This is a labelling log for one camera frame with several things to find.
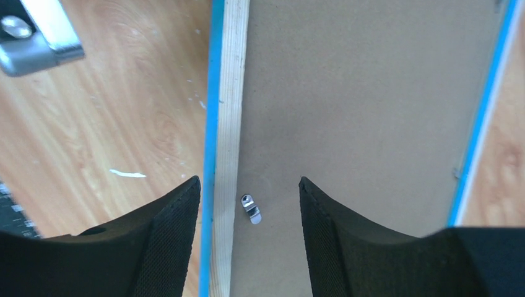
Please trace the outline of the wooden photo frame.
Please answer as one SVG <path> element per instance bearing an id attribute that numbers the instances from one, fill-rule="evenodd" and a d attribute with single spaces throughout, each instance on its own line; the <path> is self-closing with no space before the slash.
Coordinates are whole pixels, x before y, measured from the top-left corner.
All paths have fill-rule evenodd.
<path id="1" fill-rule="evenodd" d="M 523 1 L 211 5 L 200 296 L 311 294 L 304 176 L 409 235 L 454 222 Z"/>

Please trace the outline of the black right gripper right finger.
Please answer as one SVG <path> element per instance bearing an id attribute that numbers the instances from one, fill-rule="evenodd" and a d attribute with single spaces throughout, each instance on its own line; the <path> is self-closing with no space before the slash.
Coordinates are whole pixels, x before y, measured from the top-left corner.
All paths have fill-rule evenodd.
<path id="1" fill-rule="evenodd" d="M 524 229 L 442 229 L 416 238 L 299 184 L 314 296 L 523 296 Z"/>

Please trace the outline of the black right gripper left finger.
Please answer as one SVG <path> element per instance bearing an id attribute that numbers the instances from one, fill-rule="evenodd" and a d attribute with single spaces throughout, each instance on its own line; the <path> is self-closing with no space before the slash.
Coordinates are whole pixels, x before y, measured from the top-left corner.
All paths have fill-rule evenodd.
<path id="1" fill-rule="evenodd" d="M 78 235 L 1 233 L 2 296 L 181 296 L 201 182 Z"/>

